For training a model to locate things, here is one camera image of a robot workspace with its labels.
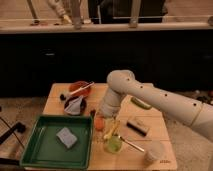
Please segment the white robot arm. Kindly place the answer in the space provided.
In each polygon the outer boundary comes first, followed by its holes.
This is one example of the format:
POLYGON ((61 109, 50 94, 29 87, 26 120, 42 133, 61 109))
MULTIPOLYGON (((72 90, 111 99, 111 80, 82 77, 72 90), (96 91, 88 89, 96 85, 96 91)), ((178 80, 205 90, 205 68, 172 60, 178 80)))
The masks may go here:
POLYGON ((104 117, 117 116, 122 101, 127 95, 131 95, 213 142, 213 106, 143 84, 135 79, 130 70, 111 71, 107 76, 107 85, 99 107, 104 117))

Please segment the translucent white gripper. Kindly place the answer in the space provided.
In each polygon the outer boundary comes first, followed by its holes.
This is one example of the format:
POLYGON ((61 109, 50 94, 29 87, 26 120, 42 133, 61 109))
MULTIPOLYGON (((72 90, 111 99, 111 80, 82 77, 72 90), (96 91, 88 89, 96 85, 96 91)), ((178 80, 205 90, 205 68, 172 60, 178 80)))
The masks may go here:
POLYGON ((98 131, 102 134, 102 138, 104 137, 105 134, 109 132, 109 130, 112 128, 112 126, 114 125, 116 121, 114 118, 104 118, 104 120, 105 120, 105 128, 102 131, 98 131))

